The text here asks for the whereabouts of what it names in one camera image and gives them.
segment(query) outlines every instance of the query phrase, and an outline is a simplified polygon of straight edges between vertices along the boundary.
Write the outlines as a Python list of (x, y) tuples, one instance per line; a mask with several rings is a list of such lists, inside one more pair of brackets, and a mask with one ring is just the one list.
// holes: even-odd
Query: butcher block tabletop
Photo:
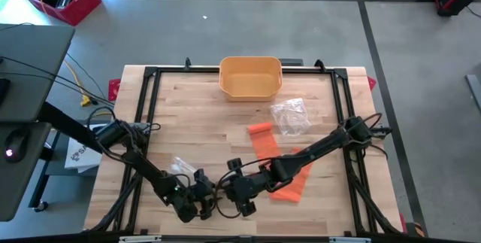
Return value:
[[(133, 122), (144, 74), (144, 65), (127, 65), (122, 75), (115, 104), (116, 116)], [(346, 68), (355, 114), (374, 114), (373, 99), (364, 68)], [(142, 121), (147, 118), (152, 81), (147, 90)], [(341, 89), (344, 114), (345, 101)], [(289, 99), (302, 98), (312, 126), (303, 135), (281, 135), (270, 106)], [(162, 73), (154, 123), (162, 128), (152, 132), (147, 158), (159, 169), (169, 170), (179, 157), (217, 182), (227, 171), (226, 162), (240, 157), (243, 163), (256, 160), (247, 127), (273, 123), (272, 132), (281, 153), (294, 147), (304, 148), (327, 136), (337, 126), (331, 79), (326, 74), (285, 74), (283, 87), (272, 102), (227, 102), (219, 88), (218, 74)], [(369, 147), (365, 157), (371, 196), (392, 225), (401, 230), (396, 198), (386, 156)], [(256, 165), (244, 173), (258, 172)], [(103, 156), (89, 204), (84, 228), (92, 228), (110, 209), (119, 195), (124, 165)], [(208, 220), (196, 217), (182, 223), (172, 206), (166, 207), (143, 180), (135, 232), (148, 229), (160, 235), (343, 235), (354, 232), (346, 169), (341, 150), (314, 162), (300, 202), (270, 200), (267, 192), (253, 201), (257, 212), (249, 217), (225, 219), (217, 211)], [(131, 200), (124, 210), (128, 220)], [(219, 207), (229, 215), (234, 204), (223, 199)], [(360, 199), (364, 227), (368, 228), (365, 205)]]

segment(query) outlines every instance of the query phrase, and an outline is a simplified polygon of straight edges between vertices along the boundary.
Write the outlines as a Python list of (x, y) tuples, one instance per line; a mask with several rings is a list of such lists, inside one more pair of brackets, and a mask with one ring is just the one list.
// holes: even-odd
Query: plastic bag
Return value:
[(302, 99), (290, 99), (272, 105), (271, 113), (283, 135), (300, 135), (310, 128)]
[(179, 157), (174, 157), (172, 159), (171, 163), (171, 174), (173, 175), (179, 175), (179, 174), (184, 174), (187, 175), (190, 179), (190, 184), (189, 180), (185, 176), (177, 176), (177, 178), (186, 186), (188, 187), (189, 185), (193, 185), (195, 183), (194, 179), (194, 172), (195, 168), (183, 161)]

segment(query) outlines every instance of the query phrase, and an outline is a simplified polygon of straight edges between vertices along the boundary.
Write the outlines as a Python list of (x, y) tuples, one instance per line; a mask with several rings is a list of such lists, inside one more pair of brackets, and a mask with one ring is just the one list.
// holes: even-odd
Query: orange fabric strip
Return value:
[[(256, 152), (258, 159), (280, 156), (280, 151), (276, 140), (272, 135), (271, 129), (271, 123), (260, 123), (248, 127), (250, 140), (253, 143), (254, 151)], [(299, 148), (293, 148), (291, 152), (297, 153), (300, 150), (301, 149)], [(291, 184), (283, 187), (275, 193), (269, 193), (271, 199), (299, 202), (301, 200), (302, 191), (304, 190), (307, 177), (309, 176), (311, 165), (312, 163), (303, 167), (299, 174), (294, 177)]]

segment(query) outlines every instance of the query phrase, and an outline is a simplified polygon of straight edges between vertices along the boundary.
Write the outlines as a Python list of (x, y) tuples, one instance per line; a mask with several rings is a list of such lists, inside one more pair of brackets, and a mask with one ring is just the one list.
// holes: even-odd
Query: concrete floor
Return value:
[[(481, 19), (467, 11), (441, 18), (432, 3), (365, 4), (386, 77), (387, 86), (380, 86), (389, 90), (428, 233), (479, 241), (481, 113), (464, 76), (481, 74)], [(481, 13), (481, 4), (471, 9)], [(0, 21), (48, 24), (26, 0), (0, 0)], [(243, 55), (301, 58), (306, 65), (322, 59), (330, 66), (364, 66), (379, 79), (357, 2), (103, 0), (76, 29), (69, 53), (104, 93), (126, 64), (180, 65), (186, 56), (195, 65)], [(77, 73), (95, 92), (88, 77)], [(71, 76), (65, 67), (60, 74)], [(384, 112), (379, 86), (373, 96)], [(48, 100), (77, 119), (92, 110), (81, 108), (80, 96), (59, 85)], [(385, 147), (400, 211), (411, 220), (390, 138)], [(92, 186), (89, 179), (55, 179), (45, 198), (58, 206), (34, 214), (23, 201), (10, 223), (0, 223), (0, 238), (80, 231)]]

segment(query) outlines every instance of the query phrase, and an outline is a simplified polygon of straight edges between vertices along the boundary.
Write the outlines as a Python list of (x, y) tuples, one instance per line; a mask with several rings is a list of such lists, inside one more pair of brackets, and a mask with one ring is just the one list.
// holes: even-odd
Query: red toolbox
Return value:
[[(29, 0), (39, 11), (43, 12), (40, 0)], [(101, 0), (73, 0), (65, 8), (57, 9), (44, 3), (45, 11), (52, 17), (76, 26), (90, 12), (95, 9)]]

